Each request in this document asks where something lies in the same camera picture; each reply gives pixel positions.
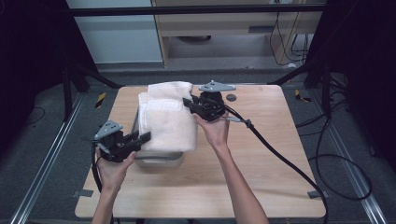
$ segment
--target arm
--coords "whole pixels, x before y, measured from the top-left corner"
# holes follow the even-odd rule
[[[92,223],[110,223],[114,202],[126,176],[126,171],[132,163],[134,163],[134,152],[124,162],[117,163],[103,159],[97,162],[102,181],[102,192],[99,203],[96,206],[95,214],[93,215]]]
[[[196,114],[194,114],[194,117],[204,129],[207,142],[213,147],[219,159],[230,191],[236,222],[243,224],[269,223],[262,206],[233,161],[231,151],[228,148],[227,138],[230,121],[220,118],[214,122],[207,122]]]

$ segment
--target hand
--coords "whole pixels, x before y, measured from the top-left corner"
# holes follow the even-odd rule
[[[134,154],[135,152],[132,152],[123,162],[112,162],[99,159],[97,167],[102,181],[102,191],[120,191],[121,184],[126,176],[126,171],[128,167],[134,163]],[[100,155],[99,148],[96,149],[96,155]]]
[[[228,149],[227,139],[230,127],[230,121],[226,119],[228,117],[228,111],[221,118],[214,121],[201,119],[197,114],[193,114],[193,116],[195,121],[204,129],[207,142],[210,146],[216,151],[223,150],[224,148]]]

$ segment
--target metal bracket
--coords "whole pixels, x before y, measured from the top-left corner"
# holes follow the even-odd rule
[[[216,91],[234,91],[235,86],[225,85],[219,82],[211,81],[204,86],[199,88],[200,91],[216,92]]]
[[[324,195],[325,198],[329,198],[330,197],[329,192],[327,192],[326,190],[323,191],[323,195]],[[309,196],[310,199],[315,199],[315,198],[319,198],[320,197],[319,193],[316,190],[309,191],[308,192],[308,196]]]
[[[72,194],[73,198],[79,198],[79,197],[89,197],[91,198],[91,196],[93,195],[93,190],[91,189],[82,189],[80,191],[75,190]]]
[[[115,133],[122,129],[122,125],[114,122],[113,120],[109,119],[106,123],[102,126],[99,132],[95,135],[95,140],[101,139],[109,134]]]

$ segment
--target electrical cord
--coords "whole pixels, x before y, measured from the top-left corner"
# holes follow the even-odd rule
[[[286,52],[285,43],[283,42],[283,38],[282,38],[282,35],[281,35],[281,33],[280,33],[280,28],[279,28],[279,12],[276,13],[276,21],[275,21],[274,29],[273,29],[273,31],[271,32],[270,38],[269,38],[269,39],[270,39],[271,51],[273,52],[273,55],[274,55],[274,56],[275,56],[275,52],[274,52],[274,49],[273,49],[273,47],[272,47],[272,36],[273,36],[273,33],[274,33],[274,30],[275,30],[275,29],[277,29],[277,32],[278,32],[278,34],[279,34],[279,39],[280,39],[280,42],[281,42],[281,44],[282,44],[283,53],[285,54],[286,58],[288,58],[288,60],[290,60],[290,63],[298,62],[299,60],[291,59],[291,58],[289,57],[288,53]],[[276,61],[276,63],[277,63],[278,65],[287,65],[287,64],[289,64],[289,63],[279,63],[279,62],[277,61],[276,57],[275,57],[275,61]]]
[[[96,186],[98,187],[99,192],[102,192],[102,182],[99,177],[99,172],[98,172],[98,167],[97,167],[97,161],[95,160],[95,155],[96,155],[96,144],[92,142],[92,151],[91,151],[91,162],[92,162],[92,174],[93,174],[93,179],[95,180]]]
[[[39,120],[43,119],[44,116],[46,115],[46,110],[43,107],[35,106],[34,109],[41,109],[41,111],[43,111],[43,114],[40,116],[40,118],[38,118],[38,119],[36,119],[36,120],[34,120],[32,122],[25,123],[24,125],[27,126],[27,125],[31,125],[31,124],[37,123]]]
[[[242,118],[242,116],[240,116],[235,110],[233,110],[232,108],[230,108],[229,106],[225,106],[225,109],[230,112],[232,115],[236,116],[238,119],[241,119],[243,121],[246,121],[245,119]],[[317,184],[315,184],[314,181],[311,180],[311,178],[309,178],[309,176],[307,176],[302,170],[300,170],[296,165],[294,165],[292,162],[288,161],[285,157],[283,157],[279,152],[277,152],[263,137],[262,135],[254,128],[254,125],[251,123],[250,120],[247,120],[248,122],[246,122],[247,127],[256,135],[257,138],[259,138],[259,140],[274,154],[276,155],[280,160],[282,160],[283,162],[285,162],[289,167],[291,167],[295,172],[297,172],[300,176],[302,176],[319,194],[323,205],[325,207],[326,213],[324,215],[324,219],[323,219],[323,223],[326,224],[328,223],[328,219],[329,219],[329,213],[328,213],[328,205],[327,205],[327,201],[326,201],[326,197],[324,196],[323,192],[321,191],[321,189],[318,187]]]
[[[321,131],[321,133],[320,133],[320,136],[319,136],[319,140],[318,140],[318,144],[317,144],[317,148],[316,148],[316,154],[315,154],[314,157],[309,158],[308,160],[309,160],[309,161],[315,160],[316,169],[317,169],[318,176],[319,176],[320,180],[321,180],[322,183],[323,183],[329,190],[331,190],[333,193],[335,193],[336,195],[338,195],[338,196],[340,196],[340,197],[342,197],[342,198],[345,198],[345,199],[348,199],[348,200],[351,200],[351,201],[361,201],[361,200],[364,200],[364,199],[368,198],[368,197],[371,195],[371,193],[372,193],[372,191],[373,191],[373,186],[372,186],[372,183],[371,183],[370,178],[367,176],[366,173],[364,173],[364,171],[361,169],[361,167],[359,167],[359,165],[358,165],[356,162],[354,162],[354,161],[352,161],[352,160],[350,160],[350,159],[348,159],[348,158],[339,156],[339,155],[334,155],[334,154],[320,154],[320,155],[319,155],[319,154],[318,154],[318,152],[319,152],[319,147],[320,147],[320,143],[321,143],[321,140],[322,140],[324,131],[325,131],[326,128],[329,126],[330,122],[331,122],[331,119],[326,119],[325,125],[323,125],[323,129],[322,129],[322,131]],[[321,171],[320,171],[320,169],[319,169],[318,159],[319,159],[319,158],[322,158],[322,157],[335,157],[335,158],[342,159],[342,160],[345,160],[345,161],[347,161],[347,162],[353,164],[356,168],[359,169],[359,171],[360,171],[361,174],[363,175],[363,177],[364,177],[364,179],[365,179],[367,185],[369,186],[369,189],[368,189],[367,193],[366,193],[365,195],[361,196],[361,197],[351,197],[351,196],[345,195],[345,194],[343,194],[343,193],[337,191],[336,189],[332,188],[332,187],[330,186],[330,184],[328,184],[328,183],[325,181],[325,179],[324,179],[324,177],[323,177],[323,175],[322,175],[322,173],[321,173]]]
[[[303,66],[295,69],[294,71],[291,71],[284,77],[281,77],[275,81],[268,82],[267,84],[276,84],[276,85],[282,85],[286,81],[292,79],[293,77],[298,76],[302,72],[306,72],[312,68],[317,63],[323,63],[328,59],[329,52],[333,48],[332,43],[334,42],[334,39],[338,38],[339,33],[341,32],[342,29],[344,29],[345,23],[348,22],[348,19],[354,9],[356,8],[356,5],[358,4],[360,0],[355,0],[353,6],[350,8],[348,13],[345,15],[345,17],[337,24],[337,26],[334,28],[334,30],[330,33],[328,38],[321,44],[321,47],[318,49],[318,52],[316,52],[312,57],[310,57],[310,60],[305,63]]]
[[[300,63],[301,65],[303,65],[305,63],[306,60],[306,54],[308,53],[308,35],[305,35],[305,39],[304,39],[304,47],[303,49],[294,49],[294,45],[296,44],[296,40],[297,40],[297,36],[295,35],[293,38],[293,42],[291,43],[291,54],[296,56],[296,57],[300,57]]]
[[[332,92],[331,96],[333,96],[333,95],[335,95],[335,94],[337,94],[337,93],[344,94],[345,92],[344,92],[344,91],[335,91],[335,92]],[[342,101],[338,102],[337,104],[335,104],[335,105],[332,106],[332,110],[331,110],[331,111],[332,111],[332,112],[335,112],[336,110],[338,110],[339,108],[341,108],[341,106],[339,106],[339,105],[345,104],[346,102],[347,102],[347,100],[342,100]],[[312,119],[308,119],[307,121],[304,121],[304,122],[301,123],[301,124],[297,124],[297,125],[296,125],[296,128],[300,128],[300,127],[304,127],[304,126],[306,126],[306,125],[308,125],[308,124],[312,124],[312,123],[318,121],[320,118],[323,118],[324,116],[325,116],[325,114],[323,113],[323,114],[321,114],[321,115],[319,115],[319,116],[316,116],[316,117],[314,117],[314,118],[312,118]],[[322,128],[322,130],[321,130],[320,132],[309,133],[309,134],[301,134],[301,135],[300,135],[300,136],[308,136],[308,135],[312,135],[312,134],[317,134],[317,133],[319,133],[319,140],[318,140],[318,144],[317,144],[317,148],[316,148],[316,155],[315,155],[314,157],[312,157],[312,158],[309,158],[308,160],[309,160],[309,161],[315,160],[316,169],[317,169],[318,176],[319,176],[320,180],[321,180],[322,183],[323,183],[329,190],[331,190],[333,193],[335,193],[336,195],[338,195],[338,196],[340,196],[340,197],[342,197],[342,198],[345,198],[345,199],[348,199],[348,200],[351,200],[351,201],[361,201],[361,200],[364,200],[364,199],[368,198],[368,197],[371,195],[371,193],[372,193],[372,191],[373,191],[373,187],[372,187],[372,183],[371,183],[370,178],[368,177],[368,175],[367,175],[366,173],[364,173],[364,171],[362,170],[362,168],[359,167],[359,165],[358,165],[356,162],[354,162],[354,161],[352,161],[352,160],[350,160],[350,159],[348,159],[348,158],[339,156],[339,155],[334,155],[334,154],[320,154],[320,155],[319,155],[319,154],[318,154],[318,151],[319,151],[319,147],[320,147],[320,143],[321,143],[323,134],[324,134],[325,130],[327,129],[327,127],[330,125],[330,122],[331,122],[331,119],[326,119],[325,124],[323,125],[323,128]],[[324,177],[323,177],[323,175],[322,175],[322,173],[321,173],[321,171],[320,171],[320,169],[319,169],[319,166],[318,166],[318,159],[319,159],[319,158],[323,158],[323,157],[338,158],[338,159],[347,161],[347,162],[351,163],[352,165],[354,165],[354,166],[361,172],[361,175],[363,176],[364,180],[366,181],[366,183],[367,183],[367,185],[368,185],[368,187],[369,187],[367,193],[366,193],[365,195],[361,196],[361,197],[351,197],[351,196],[345,195],[345,194],[343,194],[343,193],[337,191],[336,189],[332,188],[332,187],[330,186],[330,184],[327,183],[326,180],[324,179]]]
[[[347,102],[346,100],[342,100],[342,101],[338,102],[337,104],[333,105],[332,108],[331,108],[332,112],[334,112],[334,111],[336,111],[336,110],[338,110],[340,108],[340,107],[337,108],[337,106],[339,106],[341,104],[345,104],[346,102]],[[301,127],[307,126],[309,124],[315,123],[316,121],[320,120],[324,116],[326,116],[326,114],[322,113],[322,114],[320,114],[320,115],[318,115],[316,117],[313,117],[312,119],[308,119],[308,120],[303,121],[303,122],[301,122],[299,124],[296,124],[295,126],[296,126],[296,128],[301,128]]]
[[[345,88],[340,87],[339,85],[334,84],[334,83],[330,83],[330,87],[332,87],[333,90],[340,90],[340,91],[345,91],[346,90]]]
[[[332,75],[330,75],[330,80],[332,82],[334,82],[334,85],[337,86],[338,89],[345,91],[347,89],[347,85],[342,83],[340,80],[338,80],[337,78],[333,77]]]

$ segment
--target white towel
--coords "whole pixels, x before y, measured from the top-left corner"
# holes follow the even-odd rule
[[[139,94],[139,132],[151,132],[142,150],[189,151],[196,147],[197,124],[182,98],[191,99],[189,82],[148,85]]]

